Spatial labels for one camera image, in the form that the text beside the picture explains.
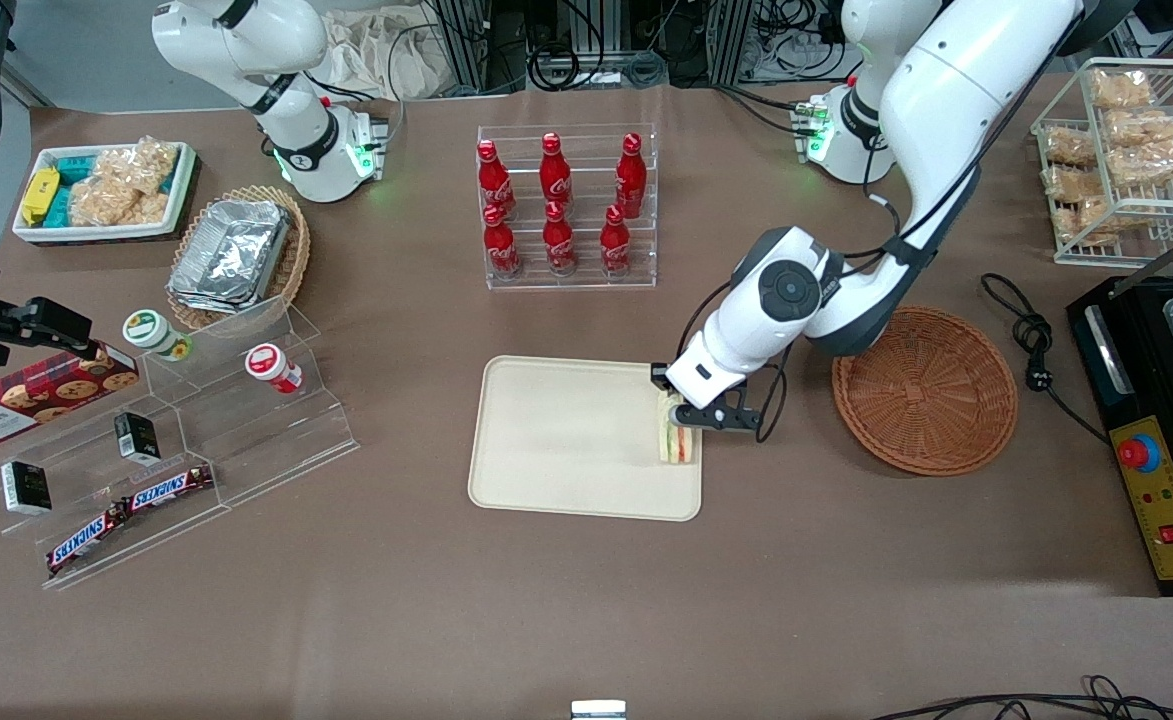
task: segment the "brown wicker basket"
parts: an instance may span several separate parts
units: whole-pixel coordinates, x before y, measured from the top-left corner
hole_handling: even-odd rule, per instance
[[[270,288],[266,291],[266,297],[284,296],[286,300],[292,303],[297,297],[297,291],[301,290],[301,276],[306,274],[306,263],[311,259],[311,231],[310,227],[306,227],[306,218],[303,217],[301,209],[297,206],[297,201],[293,201],[292,197],[289,197],[289,193],[276,190],[273,186],[257,186],[256,184],[253,186],[239,188],[239,190],[231,190],[222,195],[217,201],[271,201],[274,204],[286,208],[289,213],[292,215],[293,222],[289,225],[289,233],[284,237],[284,250],[279,254],[279,263],[274,265],[274,277],[271,278]],[[182,261],[182,256],[190,243],[194,229],[199,224],[203,215],[206,213],[211,205],[212,202],[203,206],[203,210],[199,210],[196,218],[187,225],[187,231],[182,236],[182,243],[178,245],[175,258],[172,258],[174,269]],[[206,327],[229,315],[229,313],[215,313],[211,310],[188,307],[179,304],[178,299],[171,292],[169,293],[169,306],[175,318],[192,331]]]
[[[866,450],[920,475],[994,460],[1017,424],[1017,386],[996,347],[933,307],[897,310],[865,354],[834,361],[834,405]]]

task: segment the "acrylic display stand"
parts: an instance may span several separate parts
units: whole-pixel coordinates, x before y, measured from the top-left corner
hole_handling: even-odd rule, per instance
[[[537,168],[541,165],[541,136],[558,133],[564,159],[572,169],[572,209],[568,224],[572,227],[572,249],[577,251],[577,272],[558,278],[545,263],[545,244],[541,229],[545,225],[545,201],[541,195]],[[622,158],[622,137],[638,133],[644,138],[640,157],[647,165],[647,186],[640,217],[626,220],[631,231],[631,272],[610,279],[601,259],[599,232],[604,211],[617,201],[617,161]],[[487,264],[482,245],[484,236],[484,196],[479,191],[477,227],[480,251],[484,252],[484,274],[489,290],[545,288],[625,288],[653,287],[658,283],[658,135],[651,123],[576,124],[576,125],[501,125],[481,127],[480,140],[499,147],[499,156],[510,172],[510,186],[516,209],[507,218],[514,232],[523,274],[502,281]],[[476,174],[479,159],[476,159]]]
[[[211,487],[126,521],[45,583],[68,587],[355,450],[343,405],[324,386],[308,345],[318,334],[282,299],[262,303],[190,334],[192,354],[179,364],[142,355],[145,383],[0,443],[0,466],[20,460],[43,468],[52,496],[47,514],[9,512],[0,480],[1,532],[32,543],[42,568],[45,553],[111,502],[194,466],[212,467]],[[283,395],[244,372],[244,355],[260,342],[274,342],[301,368],[298,392]],[[120,457],[114,419],[124,410],[155,423],[160,464]]]

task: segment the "table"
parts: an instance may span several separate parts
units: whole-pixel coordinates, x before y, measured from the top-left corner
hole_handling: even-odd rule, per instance
[[[1046,79],[996,143],[907,301],[983,328],[1019,375],[1011,317],[976,279],[1013,278],[1057,328],[1057,388],[1096,421],[1063,307],[1106,272],[1049,260],[1025,142],[1062,81]],[[32,118],[36,147],[192,143],[196,208],[280,184],[244,111]],[[662,133],[658,287],[487,291],[476,125],[623,118]],[[896,172],[877,190],[909,206]],[[829,360],[796,347],[774,437],[706,439],[689,523],[468,501],[491,356],[669,360],[690,311],[766,227],[802,224],[839,250],[891,227],[727,100],[659,88],[418,102],[385,182],[303,208],[316,249],[298,306],[325,333],[318,360],[362,449],[63,593],[39,591],[30,549],[0,538],[0,716],[534,719],[621,697],[640,719],[852,719],[1078,692],[1086,673],[1173,705],[1173,600],[1152,597],[1108,451],[1029,390],[990,466],[915,478],[862,450],[834,410]],[[172,247],[6,237],[0,296],[55,297],[117,341],[128,311],[165,306]]]

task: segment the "coca-cola logo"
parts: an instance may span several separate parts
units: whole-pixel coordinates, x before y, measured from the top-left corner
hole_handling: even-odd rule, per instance
[[[551,258],[568,258],[568,256],[572,254],[572,238],[545,246],[545,251]]]

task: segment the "teal package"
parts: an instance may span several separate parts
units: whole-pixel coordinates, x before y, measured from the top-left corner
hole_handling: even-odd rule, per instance
[[[43,227],[69,227],[70,226],[70,189],[68,186],[57,188],[56,195],[52,196],[52,205],[43,218]]]
[[[79,155],[76,158],[59,158],[57,174],[61,174],[61,184],[75,184],[87,178],[93,172],[93,163],[97,158],[91,155]]]

